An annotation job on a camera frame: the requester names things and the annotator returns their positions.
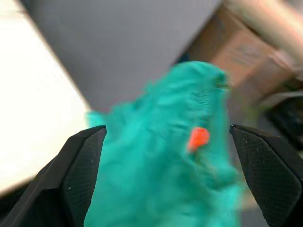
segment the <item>black object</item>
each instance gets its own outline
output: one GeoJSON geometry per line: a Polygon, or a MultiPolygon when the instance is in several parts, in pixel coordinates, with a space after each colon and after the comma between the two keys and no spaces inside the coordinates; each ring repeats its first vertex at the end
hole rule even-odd
{"type": "Polygon", "coordinates": [[[303,226],[303,161],[281,137],[230,127],[243,173],[270,227],[303,226]]]}
{"type": "Polygon", "coordinates": [[[303,149],[303,97],[288,98],[266,115],[296,149],[303,149]]]}
{"type": "Polygon", "coordinates": [[[18,186],[14,190],[0,196],[0,226],[5,217],[16,205],[21,195],[25,192],[30,182],[26,182],[23,185],[18,186]]]}
{"type": "Polygon", "coordinates": [[[27,187],[1,227],[82,227],[105,135],[105,126],[98,126],[70,137],[27,187]]]}

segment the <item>orange tag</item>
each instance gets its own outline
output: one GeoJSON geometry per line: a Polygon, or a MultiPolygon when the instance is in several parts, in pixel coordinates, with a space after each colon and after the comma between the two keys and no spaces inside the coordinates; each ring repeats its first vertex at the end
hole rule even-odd
{"type": "Polygon", "coordinates": [[[198,147],[207,144],[209,139],[210,134],[207,129],[203,127],[195,127],[191,132],[187,148],[191,151],[191,153],[193,153],[198,147]]]}

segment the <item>white table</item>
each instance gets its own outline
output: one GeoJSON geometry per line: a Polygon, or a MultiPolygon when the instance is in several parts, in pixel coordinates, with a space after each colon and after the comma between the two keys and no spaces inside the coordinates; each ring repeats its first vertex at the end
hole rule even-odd
{"type": "Polygon", "coordinates": [[[0,0],[0,196],[32,179],[73,134],[89,106],[13,0],[0,0]]]}

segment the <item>teal fabric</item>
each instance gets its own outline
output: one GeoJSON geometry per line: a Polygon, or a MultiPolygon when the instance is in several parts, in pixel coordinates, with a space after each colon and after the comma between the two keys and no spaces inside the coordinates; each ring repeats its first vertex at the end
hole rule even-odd
{"type": "Polygon", "coordinates": [[[237,227],[241,187],[228,154],[226,76],[202,62],[171,69],[136,101],[110,113],[84,227],[237,227]],[[189,154],[195,126],[210,142],[189,154]]]}

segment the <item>cardboard box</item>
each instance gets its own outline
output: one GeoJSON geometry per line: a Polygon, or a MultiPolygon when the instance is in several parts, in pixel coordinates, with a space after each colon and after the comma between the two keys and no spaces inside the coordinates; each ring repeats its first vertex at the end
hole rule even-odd
{"type": "Polygon", "coordinates": [[[268,59],[274,48],[241,23],[225,6],[186,52],[190,61],[206,61],[230,75],[230,85],[239,86],[268,59]]]}

